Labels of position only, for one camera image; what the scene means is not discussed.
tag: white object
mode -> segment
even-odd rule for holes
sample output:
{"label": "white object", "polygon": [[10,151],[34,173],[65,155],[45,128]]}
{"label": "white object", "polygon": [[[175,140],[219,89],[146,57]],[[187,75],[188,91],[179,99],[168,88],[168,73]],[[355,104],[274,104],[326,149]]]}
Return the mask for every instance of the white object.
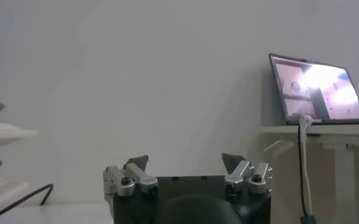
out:
{"label": "white object", "polygon": [[303,115],[300,117],[300,141],[299,144],[302,145],[302,161],[303,161],[303,170],[305,182],[307,184],[307,193],[308,193],[308,207],[309,215],[314,215],[312,210],[312,196],[311,196],[311,184],[309,182],[309,175],[307,169],[307,130],[308,127],[314,122],[311,116]]}
{"label": "white object", "polygon": [[113,224],[108,205],[17,207],[0,216],[0,224]]}
{"label": "white object", "polygon": [[37,135],[37,130],[23,130],[11,124],[0,123],[0,145],[7,145],[21,138]]}
{"label": "white object", "polygon": [[[296,142],[298,126],[261,127],[260,133]],[[335,150],[336,223],[359,224],[359,125],[313,125],[308,140]]]}

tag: shelf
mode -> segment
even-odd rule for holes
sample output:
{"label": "shelf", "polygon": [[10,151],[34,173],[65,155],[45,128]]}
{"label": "shelf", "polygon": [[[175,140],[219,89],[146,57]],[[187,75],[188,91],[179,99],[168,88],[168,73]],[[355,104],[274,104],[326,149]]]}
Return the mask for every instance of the shelf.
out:
{"label": "shelf", "polygon": [[[268,126],[261,127],[260,133],[264,134],[295,134],[298,126]],[[359,125],[312,125],[308,128],[308,134],[314,135],[351,135],[359,136]]]}

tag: laptop screen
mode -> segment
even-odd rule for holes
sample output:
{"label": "laptop screen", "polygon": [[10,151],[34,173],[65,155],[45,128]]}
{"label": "laptop screen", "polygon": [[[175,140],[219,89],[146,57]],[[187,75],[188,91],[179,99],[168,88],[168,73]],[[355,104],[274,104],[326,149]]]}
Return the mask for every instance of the laptop screen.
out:
{"label": "laptop screen", "polygon": [[270,55],[287,121],[359,119],[359,99],[347,69]]}

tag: black cable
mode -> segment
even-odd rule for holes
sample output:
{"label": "black cable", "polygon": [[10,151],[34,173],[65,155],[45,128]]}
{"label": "black cable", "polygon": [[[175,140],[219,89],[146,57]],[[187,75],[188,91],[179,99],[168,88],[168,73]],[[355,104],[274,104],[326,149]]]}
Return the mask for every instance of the black cable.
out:
{"label": "black cable", "polygon": [[48,184],[48,185],[45,185],[33,192],[31,192],[30,194],[26,195],[25,197],[19,199],[18,201],[12,203],[11,205],[9,205],[8,207],[0,210],[0,216],[5,214],[6,212],[8,212],[9,210],[17,207],[18,205],[20,205],[22,202],[26,201],[27,199],[33,197],[34,195],[37,195],[38,193],[42,192],[42,191],[45,191],[46,189],[49,189],[46,193],[46,195],[44,196],[44,198],[42,199],[40,205],[44,205],[45,202],[46,202],[46,199],[48,199],[49,195],[51,194],[52,190],[53,190],[53,184]]}
{"label": "black cable", "polygon": [[304,183],[302,177],[302,155],[301,155],[301,128],[299,124],[299,131],[298,131],[298,145],[299,145],[299,161],[300,161],[300,193],[301,193],[301,205],[302,205],[302,212],[304,216],[308,216],[307,209],[305,208],[305,200],[304,200]]}

